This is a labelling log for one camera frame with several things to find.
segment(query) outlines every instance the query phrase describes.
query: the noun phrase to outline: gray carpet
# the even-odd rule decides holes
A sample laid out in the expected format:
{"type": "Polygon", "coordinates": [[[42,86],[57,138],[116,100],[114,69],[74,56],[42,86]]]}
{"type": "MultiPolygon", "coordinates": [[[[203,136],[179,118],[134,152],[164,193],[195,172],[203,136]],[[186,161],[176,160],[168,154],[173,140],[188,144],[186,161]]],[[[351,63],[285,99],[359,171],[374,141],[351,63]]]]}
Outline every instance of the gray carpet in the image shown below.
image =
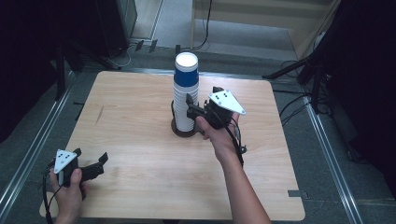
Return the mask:
{"type": "MultiPolygon", "coordinates": [[[[144,47],[140,51],[130,49],[131,62],[123,71],[136,68],[174,69],[175,53],[173,49],[156,49],[149,53],[144,47]]],[[[201,72],[229,73],[260,79],[261,75],[271,74],[280,68],[283,62],[247,58],[214,53],[196,52],[201,72]]],[[[118,58],[117,63],[127,63],[128,57],[118,58]]],[[[98,72],[105,70],[101,65],[85,59],[84,71],[77,74],[70,95],[60,117],[56,121],[42,152],[29,174],[19,197],[9,212],[6,223],[45,223],[38,214],[42,202],[41,191],[37,189],[41,182],[41,170],[51,160],[58,148],[65,148],[76,125],[75,118],[81,109],[74,102],[85,102],[92,83],[98,72]]],[[[275,90],[300,91],[292,76],[283,76],[273,83],[275,90]]],[[[23,155],[50,111],[55,97],[56,87],[50,88],[21,121],[7,141],[0,144],[1,178],[0,188],[4,190],[9,179],[16,172],[23,155]]],[[[298,94],[275,93],[279,111],[298,94]]],[[[285,111],[285,117],[303,105],[303,100],[293,104],[285,111]]],[[[345,145],[328,116],[322,116],[324,126],[332,139],[333,147],[346,179],[355,195],[358,207],[366,223],[394,223],[396,220],[396,203],[391,200],[382,175],[370,164],[355,164],[347,159],[345,145]]],[[[284,132],[290,150],[300,190],[307,192],[309,199],[304,199],[306,217],[299,223],[348,223],[347,214],[340,200],[339,193],[322,149],[306,110],[293,117],[285,126],[284,132]]],[[[79,223],[98,223],[100,220],[83,218],[79,223]]]]}

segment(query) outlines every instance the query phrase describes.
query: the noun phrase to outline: forearm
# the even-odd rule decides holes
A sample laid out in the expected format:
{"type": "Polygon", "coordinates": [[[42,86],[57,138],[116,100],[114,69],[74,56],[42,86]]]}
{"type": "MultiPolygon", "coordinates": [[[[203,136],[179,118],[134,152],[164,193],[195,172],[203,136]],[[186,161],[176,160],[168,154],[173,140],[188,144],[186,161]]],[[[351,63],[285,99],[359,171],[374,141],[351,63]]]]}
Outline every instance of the forearm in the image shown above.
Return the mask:
{"type": "Polygon", "coordinates": [[[236,156],[221,163],[233,223],[271,223],[236,156]]]}

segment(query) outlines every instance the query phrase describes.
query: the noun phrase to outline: stack of cups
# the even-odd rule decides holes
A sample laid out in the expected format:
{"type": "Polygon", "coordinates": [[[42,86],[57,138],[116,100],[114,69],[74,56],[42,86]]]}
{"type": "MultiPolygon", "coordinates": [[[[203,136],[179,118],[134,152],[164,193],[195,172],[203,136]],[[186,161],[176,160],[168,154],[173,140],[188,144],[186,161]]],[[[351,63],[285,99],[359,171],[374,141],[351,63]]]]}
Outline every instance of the stack of cups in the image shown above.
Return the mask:
{"type": "Polygon", "coordinates": [[[189,52],[183,52],[176,56],[174,75],[174,103],[176,128],[178,131],[187,133],[194,129],[194,120],[187,118],[186,103],[187,93],[192,97],[195,105],[198,105],[198,58],[189,52]]]}

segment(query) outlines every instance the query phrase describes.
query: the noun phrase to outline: table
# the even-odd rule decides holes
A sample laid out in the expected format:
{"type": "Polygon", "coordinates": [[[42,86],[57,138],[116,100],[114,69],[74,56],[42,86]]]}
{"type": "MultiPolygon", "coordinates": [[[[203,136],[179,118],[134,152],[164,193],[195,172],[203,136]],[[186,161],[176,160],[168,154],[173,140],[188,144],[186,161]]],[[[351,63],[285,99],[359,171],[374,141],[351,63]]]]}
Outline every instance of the table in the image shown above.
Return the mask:
{"type": "MultiPolygon", "coordinates": [[[[216,0],[210,13],[211,21],[273,26],[288,29],[290,40],[299,59],[309,53],[316,38],[326,31],[340,0],[216,0]]],[[[192,0],[191,47],[194,44],[195,20],[207,19],[209,0],[192,0]]]]}
{"type": "MultiPolygon", "coordinates": [[[[247,111],[239,120],[244,169],[270,218],[302,220],[302,199],[288,194],[298,186],[271,84],[200,76],[201,104],[214,85],[230,90],[247,111]]],[[[105,173],[87,183],[83,217],[232,218],[210,141],[173,133],[172,100],[173,76],[98,74],[66,148],[81,148],[80,166],[108,154],[105,173]]]]}

